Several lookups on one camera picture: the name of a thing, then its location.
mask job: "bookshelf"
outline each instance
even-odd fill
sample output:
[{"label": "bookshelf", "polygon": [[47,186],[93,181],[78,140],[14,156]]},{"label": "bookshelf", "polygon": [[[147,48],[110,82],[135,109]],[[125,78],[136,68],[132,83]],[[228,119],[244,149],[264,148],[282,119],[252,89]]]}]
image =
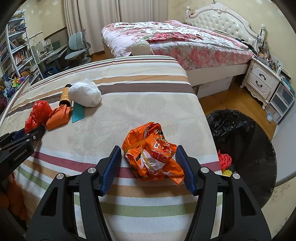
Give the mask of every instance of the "bookshelf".
[{"label": "bookshelf", "polygon": [[0,67],[3,74],[11,77],[28,77],[28,82],[43,79],[36,64],[25,25],[25,12],[21,17],[11,18],[0,35]]}]

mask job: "wall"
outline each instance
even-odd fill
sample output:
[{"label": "wall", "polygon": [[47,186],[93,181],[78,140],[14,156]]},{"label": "wall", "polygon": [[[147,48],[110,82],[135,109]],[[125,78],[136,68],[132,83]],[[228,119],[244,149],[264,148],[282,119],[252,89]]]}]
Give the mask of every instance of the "wall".
[{"label": "wall", "polygon": [[[225,6],[249,21],[252,30],[259,32],[263,23],[267,29],[270,53],[283,64],[284,70],[292,78],[291,84],[296,89],[296,34],[291,25],[271,0],[219,0]],[[184,22],[186,6],[199,9],[210,5],[212,0],[169,0],[168,18]]]},{"label": "wall", "polygon": [[[28,38],[33,36],[34,34],[41,32],[43,29],[41,27],[41,21],[39,15],[36,14],[38,12],[38,6],[36,0],[27,0],[24,4],[22,4],[19,9],[26,9],[25,11],[25,21],[27,26],[27,34]],[[35,38],[35,44],[39,41],[44,40],[44,34],[40,34]],[[30,40],[31,45],[34,44],[34,39]]]},{"label": "wall", "polygon": [[37,6],[44,37],[66,27],[63,0],[41,0]]},{"label": "wall", "polygon": [[37,42],[66,27],[63,0],[26,0],[19,9],[26,9],[28,37],[43,31],[35,38]]},{"label": "wall", "polygon": [[295,136],[296,136],[296,104],[277,126],[272,145],[276,152],[277,176],[276,182],[287,181],[296,176]]}]

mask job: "red plastic bag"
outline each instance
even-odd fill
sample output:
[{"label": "red plastic bag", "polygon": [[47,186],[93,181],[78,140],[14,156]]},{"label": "red plastic bag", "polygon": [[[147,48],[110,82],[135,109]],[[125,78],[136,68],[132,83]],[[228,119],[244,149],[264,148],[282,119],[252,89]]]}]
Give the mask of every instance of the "red plastic bag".
[{"label": "red plastic bag", "polygon": [[29,118],[25,122],[25,133],[28,133],[41,124],[46,124],[52,109],[47,101],[35,101]]},{"label": "red plastic bag", "polygon": [[45,125],[51,112],[52,109],[46,100],[38,100],[35,101],[30,115],[36,122]]},{"label": "red plastic bag", "polygon": [[34,130],[36,127],[39,126],[39,123],[33,120],[32,116],[30,115],[29,118],[25,122],[25,133]]}]

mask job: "drawer handle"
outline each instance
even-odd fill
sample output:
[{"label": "drawer handle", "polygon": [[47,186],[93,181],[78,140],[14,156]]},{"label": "drawer handle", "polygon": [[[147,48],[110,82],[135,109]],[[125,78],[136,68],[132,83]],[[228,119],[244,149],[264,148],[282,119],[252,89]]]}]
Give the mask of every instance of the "drawer handle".
[{"label": "drawer handle", "polygon": [[[258,81],[256,80],[256,84],[258,85]],[[259,87],[263,87],[263,85],[258,85]]]},{"label": "drawer handle", "polygon": [[263,76],[264,77],[264,80],[266,80],[266,78],[265,78],[265,76],[263,75],[263,74],[259,74],[259,76],[261,77],[261,76]]}]

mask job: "white cloth bundle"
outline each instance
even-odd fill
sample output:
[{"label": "white cloth bundle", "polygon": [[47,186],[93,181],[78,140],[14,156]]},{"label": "white cloth bundle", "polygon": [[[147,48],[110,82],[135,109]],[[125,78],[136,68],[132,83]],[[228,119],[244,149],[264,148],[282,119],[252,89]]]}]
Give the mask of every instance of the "white cloth bundle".
[{"label": "white cloth bundle", "polygon": [[100,90],[89,79],[72,85],[68,90],[68,97],[70,100],[86,107],[95,107],[102,99]]}]

